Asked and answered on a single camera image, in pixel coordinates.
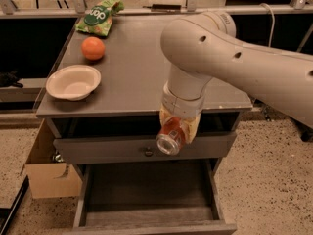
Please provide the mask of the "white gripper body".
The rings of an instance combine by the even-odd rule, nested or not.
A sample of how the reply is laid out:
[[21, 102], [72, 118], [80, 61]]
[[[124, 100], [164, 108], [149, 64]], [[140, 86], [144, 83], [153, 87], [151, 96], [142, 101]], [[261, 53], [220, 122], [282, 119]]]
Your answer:
[[168, 87], [168, 83], [163, 86], [161, 106], [172, 116], [179, 118], [195, 118], [203, 108], [204, 97], [199, 99], [185, 100], [175, 96]]

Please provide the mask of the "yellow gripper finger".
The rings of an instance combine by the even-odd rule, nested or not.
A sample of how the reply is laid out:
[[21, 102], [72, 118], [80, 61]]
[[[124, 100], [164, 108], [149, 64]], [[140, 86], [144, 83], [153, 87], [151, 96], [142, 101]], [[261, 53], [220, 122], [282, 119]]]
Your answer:
[[173, 128], [177, 122], [177, 117], [162, 105], [159, 110], [159, 121], [162, 127]]
[[196, 137], [198, 126], [200, 123], [201, 116], [188, 117], [182, 120], [182, 129], [185, 135], [185, 141], [187, 144], [191, 144]]

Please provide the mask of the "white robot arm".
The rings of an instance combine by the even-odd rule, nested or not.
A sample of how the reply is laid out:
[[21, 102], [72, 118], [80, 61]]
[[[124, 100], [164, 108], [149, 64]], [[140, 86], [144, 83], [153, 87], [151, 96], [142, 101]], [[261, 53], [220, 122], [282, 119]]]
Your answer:
[[275, 110], [313, 127], [313, 57], [245, 43], [225, 12], [176, 19], [160, 37], [171, 63], [162, 106], [179, 118], [203, 108], [206, 85], [218, 78]]

